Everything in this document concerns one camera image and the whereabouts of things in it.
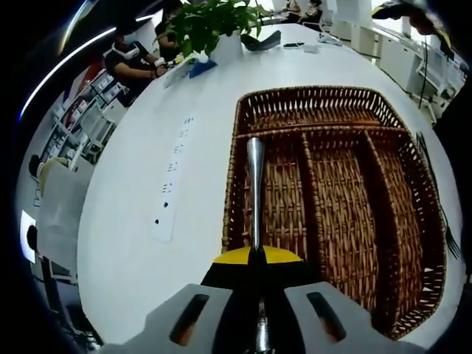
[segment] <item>potted plant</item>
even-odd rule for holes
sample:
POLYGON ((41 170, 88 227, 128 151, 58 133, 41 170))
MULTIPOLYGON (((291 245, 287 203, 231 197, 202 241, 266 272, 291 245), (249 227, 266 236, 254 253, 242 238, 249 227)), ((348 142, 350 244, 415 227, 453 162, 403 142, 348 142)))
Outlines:
POLYGON ((209 0, 205 4, 184 4, 170 20, 166 34, 176 34, 176 45, 184 57, 205 52, 218 64, 243 54, 240 35, 256 27, 260 17, 270 15, 261 6, 250 7, 249 0, 209 0))

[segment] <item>blue object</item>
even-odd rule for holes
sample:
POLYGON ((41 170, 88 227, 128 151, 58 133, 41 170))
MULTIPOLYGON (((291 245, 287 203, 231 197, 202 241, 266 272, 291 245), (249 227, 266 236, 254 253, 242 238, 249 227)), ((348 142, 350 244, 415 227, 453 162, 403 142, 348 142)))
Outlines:
POLYGON ((200 61, 196 61, 195 64, 193 64, 193 67, 189 71, 189 78, 192 79, 195 76, 199 76, 200 74, 203 74, 205 71, 210 70, 211 68, 215 67, 217 64, 214 61, 211 61, 208 59, 206 63, 202 63, 200 61))

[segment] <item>metal rod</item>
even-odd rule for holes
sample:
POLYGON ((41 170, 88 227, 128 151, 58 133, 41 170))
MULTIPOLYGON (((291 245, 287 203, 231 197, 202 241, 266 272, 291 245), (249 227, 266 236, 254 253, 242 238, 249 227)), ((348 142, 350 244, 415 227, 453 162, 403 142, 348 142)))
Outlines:
POLYGON ((252 186, 252 237, 253 247, 259 249, 260 241, 260 185, 263 175, 264 145, 258 138, 251 138, 247 143, 249 173, 252 186))

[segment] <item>green leaves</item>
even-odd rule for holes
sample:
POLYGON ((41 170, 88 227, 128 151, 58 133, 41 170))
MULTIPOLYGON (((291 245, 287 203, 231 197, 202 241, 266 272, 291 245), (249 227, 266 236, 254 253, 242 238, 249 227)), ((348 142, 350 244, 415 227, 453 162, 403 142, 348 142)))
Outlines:
POLYGON ((170 21, 168 30, 176 34, 176 43, 184 57, 205 51, 209 55, 218 44, 220 35, 241 34, 262 29, 259 17, 270 15, 261 6, 250 7, 250 0, 209 0, 206 4, 184 4, 170 21))

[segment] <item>phone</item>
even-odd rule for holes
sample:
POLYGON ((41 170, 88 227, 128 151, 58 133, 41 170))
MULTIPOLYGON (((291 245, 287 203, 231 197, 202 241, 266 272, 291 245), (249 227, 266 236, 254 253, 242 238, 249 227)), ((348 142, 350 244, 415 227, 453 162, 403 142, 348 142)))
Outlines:
POLYGON ((285 49, 293 49, 293 48, 298 48, 299 46, 302 46, 305 44, 305 42, 298 42, 298 43, 286 43, 283 45, 285 49))

